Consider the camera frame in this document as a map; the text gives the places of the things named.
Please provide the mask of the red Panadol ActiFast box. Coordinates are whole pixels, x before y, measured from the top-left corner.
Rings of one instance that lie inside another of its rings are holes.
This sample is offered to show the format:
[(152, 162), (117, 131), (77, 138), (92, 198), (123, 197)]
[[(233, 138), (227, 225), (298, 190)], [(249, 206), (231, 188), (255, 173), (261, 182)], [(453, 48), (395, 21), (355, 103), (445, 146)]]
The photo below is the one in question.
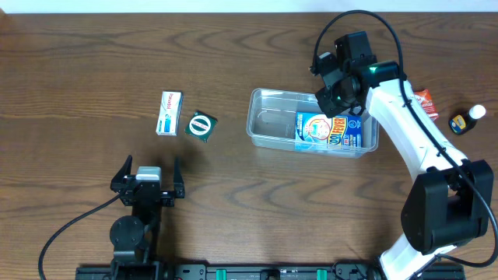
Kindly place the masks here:
[(414, 94), (415, 94), (415, 97), (416, 97), (418, 103), (423, 108), (423, 110), (426, 112), (426, 114), (429, 116), (429, 118), (432, 121), (435, 121), (439, 117), (439, 114), (438, 114), (437, 109), (433, 103), (433, 98), (430, 95), (430, 91), (428, 89), (423, 89), (423, 90), (414, 92)]

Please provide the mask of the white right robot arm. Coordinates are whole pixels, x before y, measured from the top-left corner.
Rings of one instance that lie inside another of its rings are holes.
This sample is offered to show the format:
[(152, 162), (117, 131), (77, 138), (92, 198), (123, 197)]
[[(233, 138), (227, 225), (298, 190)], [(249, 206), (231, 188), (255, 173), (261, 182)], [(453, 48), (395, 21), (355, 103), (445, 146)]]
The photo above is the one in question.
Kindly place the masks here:
[(315, 54), (310, 70), (324, 81), (316, 94), (322, 112), (367, 112), (388, 133), (412, 177), (403, 233), (380, 256), (377, 275), (416, 279), (497, 226), (491, 167), (470, 161), (444, 137), (416, 100), (400, 61), (379, 62), (366, 33), (358, 32), (338, 38), (335, 53)]

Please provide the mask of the blue Cool Fever box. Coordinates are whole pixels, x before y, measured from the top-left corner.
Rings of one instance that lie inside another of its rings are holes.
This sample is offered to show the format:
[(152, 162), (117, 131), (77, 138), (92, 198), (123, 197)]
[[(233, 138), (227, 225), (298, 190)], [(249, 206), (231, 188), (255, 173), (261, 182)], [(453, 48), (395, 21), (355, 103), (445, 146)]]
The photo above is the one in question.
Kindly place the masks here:
[(296, 150), (328, 150), (343, 147), (362, 147), (361, 117), (296, 113)]

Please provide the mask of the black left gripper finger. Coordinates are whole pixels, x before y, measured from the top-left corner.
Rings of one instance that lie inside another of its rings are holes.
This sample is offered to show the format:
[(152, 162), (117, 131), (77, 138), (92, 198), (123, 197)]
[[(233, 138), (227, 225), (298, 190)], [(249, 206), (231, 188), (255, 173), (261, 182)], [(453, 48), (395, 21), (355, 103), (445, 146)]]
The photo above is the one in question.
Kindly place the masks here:
[(113, 192), (119, 193), (120, 191), (122, 191), (122, 189), (126, 185), (127, 176), (131, 174), (131, 170), (132, 170), (132, 156), (128, 155), (123, 166), (119, 169), (119, 171), (117, 171), (117, 173), (114, 175), (114, 177), (110, 182), (110, 189)]
[(184, 180), (181, 175), (181, 165), (178, 157), (174, 160), (174, 192), (175, 198), (185, 197)]

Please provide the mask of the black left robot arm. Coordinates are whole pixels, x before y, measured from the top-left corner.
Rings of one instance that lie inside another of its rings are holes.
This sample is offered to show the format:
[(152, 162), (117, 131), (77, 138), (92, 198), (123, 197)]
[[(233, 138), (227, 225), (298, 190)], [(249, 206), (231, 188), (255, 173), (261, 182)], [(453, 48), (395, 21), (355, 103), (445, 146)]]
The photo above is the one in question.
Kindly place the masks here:
[(161, 187), (161, 169), (158, 166), (141, 166), (131, 174), (132, 157), (110, 182), (110, 189), (119, 194), (122, 204), (132, 208), (130, 215), (117, 219), (110, 228), (110, 241), (114, 257), (110, 263), (111, 280), (171, 279), (173, 273), (165, 262), (156, 256), (156, 245), (161, 227), (162, 209), (173, 207), (174, 202), (185, 197), (180, 160), (174, 160), (173, 187)]

